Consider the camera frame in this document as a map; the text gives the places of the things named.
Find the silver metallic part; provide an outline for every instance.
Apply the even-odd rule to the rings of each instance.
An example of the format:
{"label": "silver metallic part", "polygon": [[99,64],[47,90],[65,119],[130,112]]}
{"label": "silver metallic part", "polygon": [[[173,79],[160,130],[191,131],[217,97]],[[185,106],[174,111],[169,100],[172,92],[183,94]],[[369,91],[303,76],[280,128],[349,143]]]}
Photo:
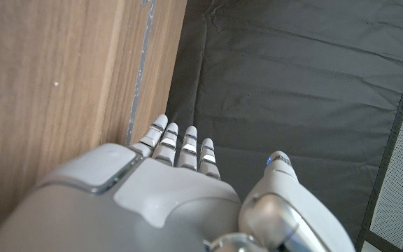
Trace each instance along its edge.
{"label": "silver metallic part", "polygon": [[225,234],[211,243],[210,252],[268,252],[252,236],[244,233]]}
{"label": "silver metallic part", "polygon": [[147,144],[151,148],[154,148],[161,138],[161,133],[162,132],[160,131],[160,129],[157,129],[152,125],[148,128],[146,134],[144,134],[143,138],[141,138],[141,140],[139,141],[143,144]]}
{"label": "silver metallic part", "polygon": [[284,247],[289,251],[312,251],[312,252],[327,252],[321,241],[312,232],[307,223],[297,216],[299,227],[296,232],[284,242]]}
{"label": "silver metallic part", "polygon": [[215,165],[214,143],[209,138],[203,140],[201,144],[199,172],[220,179],[220,173]]}
{"label": "silver metallic part", "polygon": [[133,151],[142,155],[143,157],[150,157],[152,155],[152,149],[150,146],[145,145],[144,143],[135,143],[129,146]]}
{"label": "silver metallic part", "polygon": [[176,163],[177,167],[189,168],[197,171],[197,129],[189,126],[183,140],[180,157]]}
{"label": "silver metallic part", "polygon": [[183,150],[197,153],[197,140],[185,136],[183,140]]}
{"label": "silver metallic part", "polygon": [[208,161],[208,162],[211,162],[211,163],[214,163],[214,164],[215,164],[215,156],[214,156],[214,155],[205,154],[205,155],[203,155],[203,158],[202,158],[200,161],[201,161],[201,162],[203,162],[203,161]]}
{"label": "silver metallic part", "polygon": [[175,133],[177,133],[177,132],[178,132],[178,126],[176,126],[175,123],[171,123],[167,127],[166,132],[164,133],[164,135],[162,136],[161,143],[166,144],[168,146],[172,146],[172,148],[175,148],[176,147],[176,134]]}
{"label": "silver metallic part", "polygon": [[157,120],[153,122],[153,125],[157,125],[158,127],[161,127],[161,130],[166,128],[167,125],[167,116],[166,115],[159,115]]}
{"label": "silver metallic part", "polygon": [[167,116],[159,115],[139,141],[143,144],[147,144],[152,149],[154,149],[154,147],[156,147],[156,145],[158,144],[158,141],[160,140],[166,125]]}
{"label": "silver metallic part", "polygon": [[152,158],[155,158],[156,160],[163,162],[166,165],[174,165],[177,132],[178,125],[174,122],[167,126],[161,142],[158,144],[155,151],[153,152]]}
{"label": "silver metallic part", "polygon": [[282,151],[275,151],[273,152],[269,159],[267,160],[267,168],[265,168],[265,174],[269,172],[276,171],[276,172],[283,172],[291,176],[296,182],[298,182],[298,177],[292,167],[292,163],[288,156]]}
{"label": "silver metallic part", "polygon": [[175,148],[175,147],[176,147],[176,141],[173,140],[173,139],[171,139],[171,138],[169,138],[169,137],[163,138],[163,139],[161,140],[161,144],[170,146],[170,147],[172,147],[172,148]]}
{"label": "silver metallic part", "polygon": [[278,248],[296,231],[299,214],[278,195],[267,194],[242,206],[239,230],[269,249]]}

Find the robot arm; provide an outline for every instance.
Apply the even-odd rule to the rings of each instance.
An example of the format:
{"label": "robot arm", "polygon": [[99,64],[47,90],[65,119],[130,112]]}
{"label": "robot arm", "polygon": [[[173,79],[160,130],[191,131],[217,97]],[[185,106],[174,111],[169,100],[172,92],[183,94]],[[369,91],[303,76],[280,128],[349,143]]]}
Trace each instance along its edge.
{"label": "robot arm", "polygon": [[189,127],[175,161],[178,126],[166,126],[161,115],[140,142],[104,144],[50,174],[1,226],[0,251],[353,251],[285,154],[242,205],[212,140],[197,162]]}

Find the black backdrop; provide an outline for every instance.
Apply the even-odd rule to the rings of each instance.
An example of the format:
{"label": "black backdrop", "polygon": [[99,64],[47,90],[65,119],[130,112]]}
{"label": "black backdrop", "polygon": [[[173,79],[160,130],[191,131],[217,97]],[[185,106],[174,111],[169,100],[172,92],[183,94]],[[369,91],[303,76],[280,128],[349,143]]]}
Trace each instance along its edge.
{"label": "black backdrop", "polygon": [[188,0],[167,104],[243,199],[276,150],[355,242],[403,92],[403,1]]}

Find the wooden cabinet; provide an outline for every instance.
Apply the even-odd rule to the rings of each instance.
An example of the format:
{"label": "wooden cabinet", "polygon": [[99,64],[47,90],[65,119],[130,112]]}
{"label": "wooden cabinet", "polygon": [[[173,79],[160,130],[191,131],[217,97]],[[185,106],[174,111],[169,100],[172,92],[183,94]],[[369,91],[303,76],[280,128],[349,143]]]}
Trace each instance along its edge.
{"label": "wooden cabinet", "polygon": [[35,182],[164,113],[185,0],[0,0],[0,223]]}

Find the wooden panel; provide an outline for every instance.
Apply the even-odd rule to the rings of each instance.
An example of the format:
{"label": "wooden panel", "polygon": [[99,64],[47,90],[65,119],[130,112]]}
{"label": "wooden panel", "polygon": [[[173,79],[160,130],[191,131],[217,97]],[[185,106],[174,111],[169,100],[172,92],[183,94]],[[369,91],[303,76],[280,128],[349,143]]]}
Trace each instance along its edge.
{"label": "wooden panel", "polygon": [[[125,142],[149,4],[0,0],[0,223],[59,163]],[[157,3],[139,129],[165,110],[184,7]]]}
{"label": "wooden panel", "polygon": [[138,141],[150,123],[166,110],[183,26],[186,0],[158,0],[156,4],[145,65],[153,71],[144,71],[138,111],[132,130],[132,143]]}

